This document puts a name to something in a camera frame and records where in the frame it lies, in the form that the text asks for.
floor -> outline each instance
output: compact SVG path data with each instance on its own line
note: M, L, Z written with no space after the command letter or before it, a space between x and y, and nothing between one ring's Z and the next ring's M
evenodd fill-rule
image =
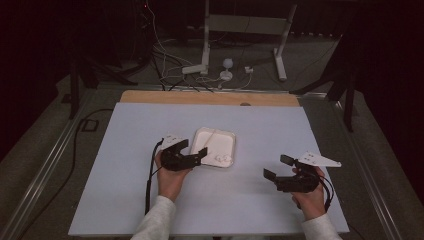
M226 36L221 37L216 40L224 39L223 43L234 43L227 40ZM166 51L170 55L167 57L168 61L163 61L163 54L158 53L156 61L159 69L163 69L162 83L169 90L182 80L181 70L175 59L184 62L183 64L199 64L202 40L191 39L182 44L172 39L161 39L161 43L155 45L156 51ZM272 59L272 49L278 45L278 39L262 39L256 44L239 40L237 44L239 46L236 47L212 44L208 79L194 75L184 79L172 90L225 92L237 89L240 92L287 93L320 77L337 41L323 37L290 36L283 51L288 76L286 81L278 80ZM222 81L215 80L224 70L222 61L225 58L233 59L234 66L230 70L235 77L222 84ZM130 67L132 64L127 62L125 66ZM244 73L245 66L253 67L251 76ZM57 99L0 163L0 230L2 234L6 230L13 232L13 236L4 239L18 239L19 232L27 226L29 227L21 239L79 239L68 236L67 231L107 128L110 111L93 115L100 122L96 132L79 132L75 140L75 170L62 187L72 169L75 136L72 133L80 118L98 109L113 108L122 92L127 89L161 90L158 74L152 65L128 79L139 83L138 86L123 86L103 77L98 89L81 87L83 104L73 121L68 119L70 106L61 103L62 97L69 93L69 77L58 83L60 94ZM343 99L339 103L328 102L324 98L330 86L331 84L321 86L313 93L301 97L299 101L310 119L321 153L332 159L343 159L341 171L329 170L351 227L351 232L341 236L344 239L424 239L423 206L407 182L361 93L355 93L352 118L354 132L350 133L340 120ZM44 182L33 182L46 162L50 163L51 174L46 176ZM31 202L25 212L21 201L28 203L24 198L28 186L35 186L37 191L33 193L38 200ZM49 203L59 189L61 190L57 197ZM15 214L18 210L23 211L22 219L18 219L19 214ZM7 225L13 219L16 224ZM129 237L115 236L114 239ZM271 239L304 239L304 236L272 236Z

white table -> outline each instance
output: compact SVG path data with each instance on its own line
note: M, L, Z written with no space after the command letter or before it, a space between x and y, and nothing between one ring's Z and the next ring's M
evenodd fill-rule
M262 176L263 168L293 175L291 167L279 162L281 154L319 153L302 107L118 103L69 234L131 235L144 216L154 145L168 133L191 143L200 127L235 133L234 164L226 169L199 166L187 176L171 235L302 232L302 213L291 195L278 192ZM154 181L152 196L156 193ZM349 231L337 195L328 213L338 232Z

metal stand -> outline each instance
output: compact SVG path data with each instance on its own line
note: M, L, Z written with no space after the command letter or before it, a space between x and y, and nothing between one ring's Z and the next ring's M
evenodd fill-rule
M205 28L204 28L204 45L202 54L202 65L206 69L201 71L202 75L208 74L209 66L209 31L239 32L239 33L260 33L270 35L281 35L281 43L278 48L274 49L275 64L277 66L278 78L286 80L287 75L284 69L281 54L290 32L294 13L297 5L292 4L287 19L263 18L263 17L245 17L216 15L209 13L209 0L205 0Z

table surface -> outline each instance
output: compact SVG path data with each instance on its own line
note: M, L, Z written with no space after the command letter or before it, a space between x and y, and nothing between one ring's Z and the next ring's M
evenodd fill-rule
M242 103L252 106L234 106ZM143 218L145 170L152 146L169 131L191 142L200 127L236 134L234 164L229 168L200 166L188 175L176 202L171 234L302 232L302 214L291 195L276 191L262 177L263 168L293 175L290 167L279 162L280 154L319 153L295 96L127 91L115 108L69 234L131 235ZM156 191L154 182L152 196ZM348 231L337 195L329 215L339 232Z

white object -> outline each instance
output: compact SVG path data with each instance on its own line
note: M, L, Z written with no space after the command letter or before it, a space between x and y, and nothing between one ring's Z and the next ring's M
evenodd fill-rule
M233 67L233 59L231 58L224 59L222 66L225 68L225 71L222 71L219 74L219 78L221 78L224 81L230 81L233 78L233 74L230 71L228 71L228 69Z
M196 132L191 154L198 153L207 147L208 155L202 158L202 164L230 167L234 163L235 143L236 136L232 132L202 127Z
M132 235L144 217L146 181L155 143L168 132L194 137L204 126L231 129L237 134L236 161L229 168L198 166L187 175L176 201L178 211L171 235L302 233L303 214L291 195L276 191L263 177L263 168L282 176L293 174L279 162L282 152L288 156L319 153L302 107L118 103L69 234ZM331 175L322 170L331 181ZM153 200L156 177L151 193ZM337 189L328 214L338 232L349 231Z
M175 145L176 143L179 143L179 142L181 142L183 140L184 139L178 137L177 135L168 134L163 139L163 142L162 142L162 145L161 145L161 150L167 149L170 146Z
M183 74L190 74L190 73L203 72L203 71L206 71L206 69L207 69L206 65L199 64L199 65L190 66L190 67L183 67L182 72Z
M319 154L306 152L299 158L299 162L317 167L341 167L342 163L320 156Z

